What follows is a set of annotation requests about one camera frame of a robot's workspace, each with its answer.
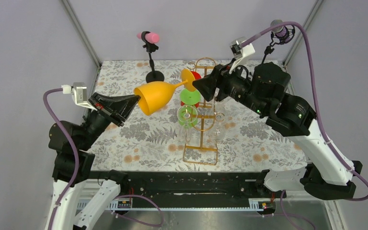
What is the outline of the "yellow plastic wine glass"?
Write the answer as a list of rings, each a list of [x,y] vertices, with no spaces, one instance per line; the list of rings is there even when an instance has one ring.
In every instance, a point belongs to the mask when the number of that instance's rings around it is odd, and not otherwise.
[[[134,89],[134,94],[140,97],[138,106],[141,111],[150,116],[154,112],[163,108],[169,103],[174,92],[180,86],[184,86],[187,90],[193,92],[196,88],[193,86],[195,77],[193,73],[188,69],[181,71],[181,82],[177,84],[171,84],[164,81],[154,81],[146,83]]]

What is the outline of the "floral patterned tablecloth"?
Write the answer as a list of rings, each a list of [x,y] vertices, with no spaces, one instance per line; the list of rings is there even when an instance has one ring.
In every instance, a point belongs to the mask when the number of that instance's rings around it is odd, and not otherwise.
[[[110,124],[90,149],[94,170],[108,171],[286,171],[305,166],[300,147],[282,137],[256,114],[226,99],[225,137],[204,138],[202,150],[185,150],[176,115],[179,91],[150,116],[134,109],[123,127]]]

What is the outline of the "clear wine glass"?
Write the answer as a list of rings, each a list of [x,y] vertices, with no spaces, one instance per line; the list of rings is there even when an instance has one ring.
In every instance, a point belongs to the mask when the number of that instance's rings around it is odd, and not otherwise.
[[[214,113],[214,125],[207,132],[208,138],[214,143],[219,144],[226,135],[225,122],[227,119],[227,110],[220,108]]]
[[[197,109],[192,105],[183,105],[178,108],[176,115],[180,125],[178,137],[185,144],[189,144],[194,126],[198,123]]]
[[[217,122],[224,122],[230,116],[228,109],[226,108],[225,100],[218,101],[217,97],[214,96],[213,100],[213,112]]]

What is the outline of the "black stand with pink microphone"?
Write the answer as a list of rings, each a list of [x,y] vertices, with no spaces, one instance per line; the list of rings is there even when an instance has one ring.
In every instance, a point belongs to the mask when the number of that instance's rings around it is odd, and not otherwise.
[[[141,33],[138,33],[137,37],[144,42],[144,45],[142,47],[146,49],[146,52],[149,56],[149,66],[151,68],[151,71],[146,75],[146,83],[154,81],[164,81],[164,74],[155,69],[154,60],[151,55],[153,52],[159,49],[157,43],[160,41],[160,36],[155,32],[143,31]]]

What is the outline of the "tripod stand with purple microphone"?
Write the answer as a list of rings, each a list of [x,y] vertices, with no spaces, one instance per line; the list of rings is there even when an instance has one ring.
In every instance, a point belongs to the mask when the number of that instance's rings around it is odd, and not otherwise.
[[[289,43],[294,38],[295,33],[295,26],[293,25],[290,28],[287,26],[282,26],[273,29],[271,32],[271,42],[264,51],[262,64],[265,62],[266,57],[274,51],[275,45],[284,45]]]

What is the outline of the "red plastic wine glass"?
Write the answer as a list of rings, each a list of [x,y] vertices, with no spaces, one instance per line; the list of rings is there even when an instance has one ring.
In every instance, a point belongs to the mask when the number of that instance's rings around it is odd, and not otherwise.
[[[184,81],[184,88],[179,94],[181,105],[191,105],[197,108],[201,101],[201,94],[195,83],[200,79],[200,75],[188,69],[183,69],[180,77]]]

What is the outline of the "green plastic wine glass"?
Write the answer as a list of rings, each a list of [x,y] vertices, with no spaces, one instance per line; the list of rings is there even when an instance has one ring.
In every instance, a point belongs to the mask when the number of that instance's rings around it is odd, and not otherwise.
[[[181,107],[177,110],[178,122],[184,128],[192,128],[198,122],[198,111],[201,94],[198,90],[183,89],[180,93]]]

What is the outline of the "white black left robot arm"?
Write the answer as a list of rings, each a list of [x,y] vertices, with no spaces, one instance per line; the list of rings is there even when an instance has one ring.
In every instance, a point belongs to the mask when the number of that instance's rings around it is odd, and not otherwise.
[[[126,95],[108,97],[94,93],[89,99],[92,110],[81,125],[61,121],[48,103],[48,95],[62,91],[52,89],[44,93],[44,105],[54,119],[49,131],[48,147],[57,152],[52,177],[53,199],[47,230],[71,230],[71,213],[76,210],[77,193],[88,179],[94,161],[94,154],[87,153],[93,143],[111,124],[123,126],[140,100],[139,96]]]

